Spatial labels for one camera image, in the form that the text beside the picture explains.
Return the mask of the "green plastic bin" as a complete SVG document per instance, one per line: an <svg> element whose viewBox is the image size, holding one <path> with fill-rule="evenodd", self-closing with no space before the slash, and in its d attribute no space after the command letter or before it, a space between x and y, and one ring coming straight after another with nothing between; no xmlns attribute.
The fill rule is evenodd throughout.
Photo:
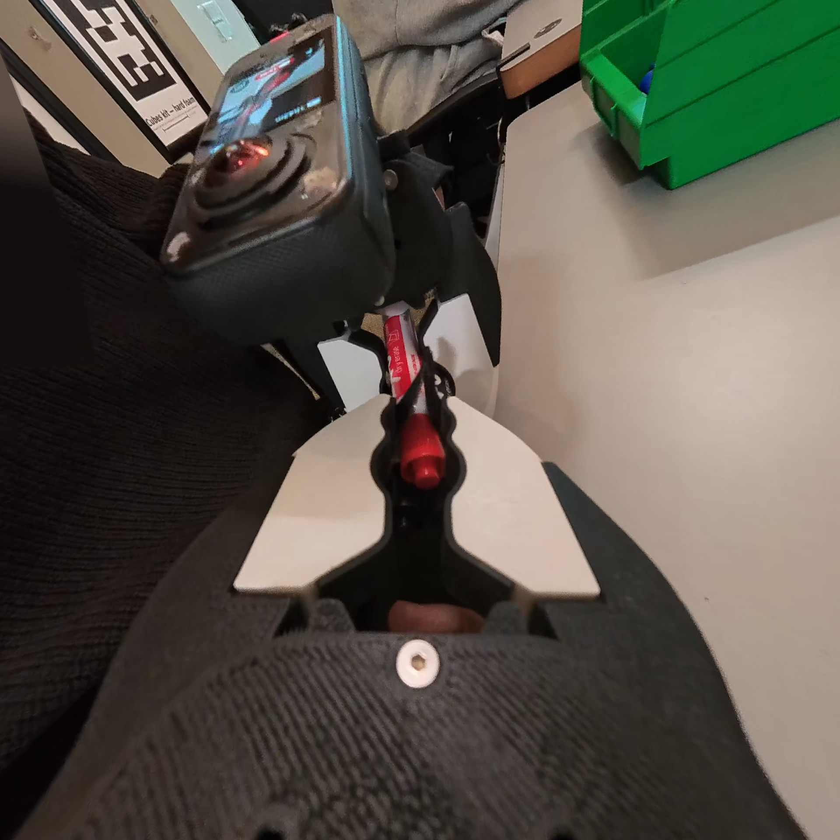
<svg viewBox="0 0 840 840"><path fill-rule="evenodd" d="M609 135L673 190L838 120L839 2L584 1L580 68Z"/></svg>

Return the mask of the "black and white tag sign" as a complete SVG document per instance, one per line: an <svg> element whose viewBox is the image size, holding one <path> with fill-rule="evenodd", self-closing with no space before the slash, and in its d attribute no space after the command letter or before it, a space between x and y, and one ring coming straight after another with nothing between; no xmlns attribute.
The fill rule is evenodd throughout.
<svg viewBox="0 0 840 840"><path fill-rule="evenodd" d="M137 2L30 4L168 164L194 152L209 106Z"/></svg>

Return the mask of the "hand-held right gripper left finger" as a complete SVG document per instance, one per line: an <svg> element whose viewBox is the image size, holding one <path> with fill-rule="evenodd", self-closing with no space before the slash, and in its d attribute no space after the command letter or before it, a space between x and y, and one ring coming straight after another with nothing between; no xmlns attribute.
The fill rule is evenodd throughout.
<svg viewBox="0 0 840 840"><path fill-rule="evenodd" d="M377 395L299 447L234 579L236 592L314 595L322 578L382 540L385 494L371 462L390 402Z"/></svg>

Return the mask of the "person's black clothing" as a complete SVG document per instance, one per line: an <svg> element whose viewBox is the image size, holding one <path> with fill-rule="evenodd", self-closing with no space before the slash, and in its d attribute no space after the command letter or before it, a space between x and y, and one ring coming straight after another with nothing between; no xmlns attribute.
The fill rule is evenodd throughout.
<svg viewBox="0 0 840 840"><path fill-rule="evenodd" d="M186 168L154 178L28 123L66 231L92 359L2 367L2 775L101 682L186 546L327 422L262 349L203 330L165 284Z"/></svg>

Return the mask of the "person's right hand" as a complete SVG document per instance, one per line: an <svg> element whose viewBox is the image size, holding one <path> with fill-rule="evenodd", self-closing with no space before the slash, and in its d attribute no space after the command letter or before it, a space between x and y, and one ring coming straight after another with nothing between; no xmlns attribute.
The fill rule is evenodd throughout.
<svg viewBox="0 0 840 840"><path fill-rule="evenodd" d="M394 634L479 634L485 619L468 608L449 604L397 601L386 620Z"/></svg>

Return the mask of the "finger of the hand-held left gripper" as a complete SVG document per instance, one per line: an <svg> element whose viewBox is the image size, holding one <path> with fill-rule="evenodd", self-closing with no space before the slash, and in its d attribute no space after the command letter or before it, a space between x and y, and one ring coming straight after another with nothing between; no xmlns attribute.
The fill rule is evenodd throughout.
<svg viewBox="0 0 840 840"><path fill-rule="evenodd" d="M479 322L466 294L439 302L423 342L451 374L455 394L483 414L497 405L498 370L490 359Z"/></svg>
<svg viewBox="0 0 840 840"><path fill-rule="evenodd" d="M318 351L338 394L335 415L344 415L379 394L392 394L385 343L369 331L344 331L318 343Z"/></svg>

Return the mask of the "red dry erase marker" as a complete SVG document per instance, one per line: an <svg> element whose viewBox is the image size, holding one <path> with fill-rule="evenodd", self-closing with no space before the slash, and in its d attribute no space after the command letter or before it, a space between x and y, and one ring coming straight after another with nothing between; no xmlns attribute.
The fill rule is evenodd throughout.
<svg viewBox="0 0 840 840"><path fill-rule="evenodd" d="M437 397L427 382L431 365L417 337L409 305L397 302L380 310L392 397L397 407L401 475L420 490L438 487L445 476L445 450L433 420Z"/></svg>

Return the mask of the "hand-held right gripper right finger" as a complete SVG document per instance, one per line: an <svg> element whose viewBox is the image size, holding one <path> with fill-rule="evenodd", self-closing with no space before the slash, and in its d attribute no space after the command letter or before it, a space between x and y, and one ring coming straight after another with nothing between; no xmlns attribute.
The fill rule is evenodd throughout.
<svg viewBox="0 0 840 840"><path fill-rule="evenodd" d="M520 601L592 601L601 588L540 457L457 397L452 442L465 474L450 504L455 544Z"/></svg>

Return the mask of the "grey desk with wooden edge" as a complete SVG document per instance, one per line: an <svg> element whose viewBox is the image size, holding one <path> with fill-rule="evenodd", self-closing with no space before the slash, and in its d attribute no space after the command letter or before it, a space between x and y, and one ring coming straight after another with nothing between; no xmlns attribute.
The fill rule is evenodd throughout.
<svg viewBox="0 0 840 840"><path fill-rule="evenodd" d="M497 420L668 577L838 838L838 123L671 192L574 84L517 117Z"/></svg>
<svg viewBox="0 0 840 840"><path fill-rule="evenodd" d="M507 16L497 75L505 97L519 99L580 58L582 1L523 1Z"/></svg>

